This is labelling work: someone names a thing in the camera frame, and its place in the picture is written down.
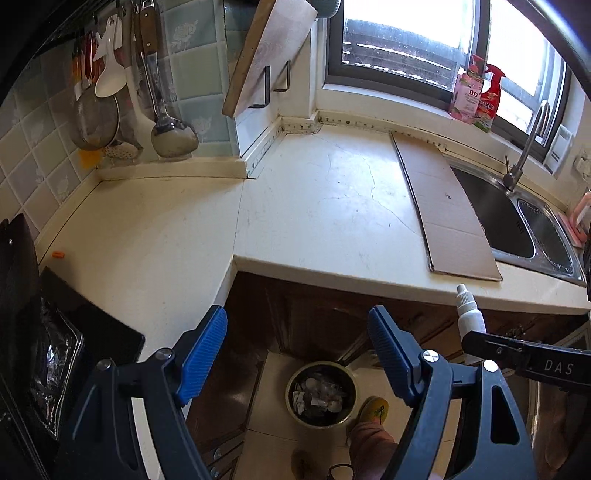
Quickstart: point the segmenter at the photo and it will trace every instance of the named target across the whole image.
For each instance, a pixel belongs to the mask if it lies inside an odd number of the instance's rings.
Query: metal hook
[[[291,60],[287,60],[285,63],[286,71],[286,78],[285,78],[285,88],[276,88],[274,92],[286,92],[290,89],[290,80],[291,80]],[[267,65],[263,70],[265,75],[265,103],[255,103],[248,108],[265,108],[266,106],[271,103],[271,66]]]
[[[276,88],[275,90],[273,90],[274,92],[286,92],[290,89],[291,60],[287,60],[287,62],[285,62],[285,68],[287,70],[285,73],[285,88]]]

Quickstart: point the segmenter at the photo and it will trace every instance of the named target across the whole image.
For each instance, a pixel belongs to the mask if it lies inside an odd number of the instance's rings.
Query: sink basin
[[[552,221],[542,210],[524,200],[517,200],[517,205],[546,258],[560,271],[571,273],[573,263]]]
[[[508,192],[485,170],[448,161],[497,261],[586,285],[579,258],[548,205],[519,186]]]
[[[489,245],[511,255],[532,258],[534,243],[505,192],[465,171],[452,170],[480,220]]]

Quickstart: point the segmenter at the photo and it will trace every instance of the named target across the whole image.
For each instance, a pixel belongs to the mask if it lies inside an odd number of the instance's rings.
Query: window glass
[[[564,60],[540,31],[506,0],[491,0],[488,63],[507,75],[501,80],[506,94],[501,95],[497,115],[527,132],[542,100],[548,100],[556,114],[564,82]]]
[[[344,64],[452,91],[467,65],[475,0],[346,0]]]

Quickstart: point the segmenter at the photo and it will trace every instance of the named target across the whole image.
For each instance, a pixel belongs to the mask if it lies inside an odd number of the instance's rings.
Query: cardboard sheet
[[[406,135],[391,136],[421,220],[431,270],[501,281],[472,204],[439,149]]]

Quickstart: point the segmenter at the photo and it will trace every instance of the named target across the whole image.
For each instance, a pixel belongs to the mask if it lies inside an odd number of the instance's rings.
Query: cleaning spray bottle
[[[492,72],[491,86],[480,96],[473,123],[485,132],[491,131],[492,121],[496,117],[496,111],[501,101],[501,78],[505,76],[500,68],[487,63],[485,74],[489,72]]]

